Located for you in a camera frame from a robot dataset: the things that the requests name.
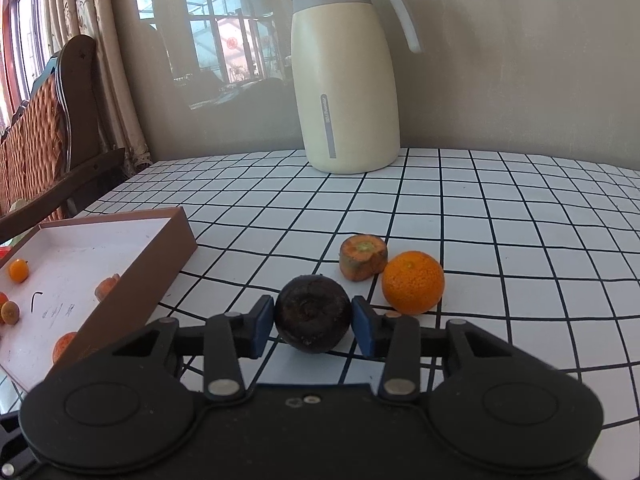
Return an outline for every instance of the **thermos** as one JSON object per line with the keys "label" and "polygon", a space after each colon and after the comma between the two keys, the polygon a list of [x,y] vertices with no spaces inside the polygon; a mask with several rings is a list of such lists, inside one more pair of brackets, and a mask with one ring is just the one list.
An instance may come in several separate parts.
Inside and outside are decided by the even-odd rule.
{"label": "thermos", "polygon": [[[390,0],[409,49],[422,46],[402,0]],[[328,173],[363,173],[400,149],[398,98],[371,0],[293,0],[291,64],[306,156]]]}

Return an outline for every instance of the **curtain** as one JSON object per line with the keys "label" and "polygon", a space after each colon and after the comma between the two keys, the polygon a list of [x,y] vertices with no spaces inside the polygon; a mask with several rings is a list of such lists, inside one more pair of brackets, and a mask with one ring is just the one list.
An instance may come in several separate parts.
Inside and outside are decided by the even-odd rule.
{"label": "curtain", "polygon": [[125,173],[131,176],[151,164],[124,72],[111,0],[44,0],[44,29],[49,55],[77,34],[96,41],[100,138],[104,149],[125,148]]}

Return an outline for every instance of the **wicker chair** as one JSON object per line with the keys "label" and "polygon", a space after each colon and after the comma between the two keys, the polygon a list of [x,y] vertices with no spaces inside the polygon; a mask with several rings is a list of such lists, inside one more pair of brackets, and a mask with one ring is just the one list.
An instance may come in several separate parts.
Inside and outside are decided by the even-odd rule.
{"label": "wicker chair", "polygon": [[[124,149],[101,153],[94,55],[91,37],[69,40],[2,136],[0,243],[42,221],[74,216],[110,190],[112,180],[105,176],[122,164]],[[8,214],[19,199],[29,203]]]}

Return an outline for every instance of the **table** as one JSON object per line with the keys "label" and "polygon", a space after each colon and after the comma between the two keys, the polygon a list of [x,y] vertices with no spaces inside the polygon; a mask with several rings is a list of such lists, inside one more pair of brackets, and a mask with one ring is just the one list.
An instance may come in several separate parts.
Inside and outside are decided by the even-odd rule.
{"label": "table", "polygon": [[[591,465],[610,480],[640,474],[639,172],[411,148],[382,170],[334,175],[310,167],[300,150],[219,155],[158,162],[81,215],[175,205],[198,249],[152,319],[189,326],[247,312],[262,294],[313,273],[388,308],[379,280],[347,282],[337,263],[345,238],[379,235],[390,258],[421,250],[445,269],[442,304],[419,316],[423,326],[464,317],[583,381],[605,410]],[[320,355],[271,336],[261,359],[241,360],[247,384],[377,387],[383,364],[365,359],[351,332]],[[190,389],[202,388],[202,364],[188,361],[182,381]],[[442,380],[441,362],[423,358],[422,389]],[[2,409],[11,386],[0,384]]]}

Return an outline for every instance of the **wooden armrest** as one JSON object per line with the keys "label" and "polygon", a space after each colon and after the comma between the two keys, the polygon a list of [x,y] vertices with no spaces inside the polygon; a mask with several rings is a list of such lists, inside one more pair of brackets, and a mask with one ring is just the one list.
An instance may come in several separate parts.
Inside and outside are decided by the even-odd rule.
{"label": "wooden armrest", "polygon": [[73,168],[59,182],[26,206],[0,218],[0,243],[36,226],[84,184],[121,165],[124,161],[124,151],[124,148],[120,148],[90,158]]}

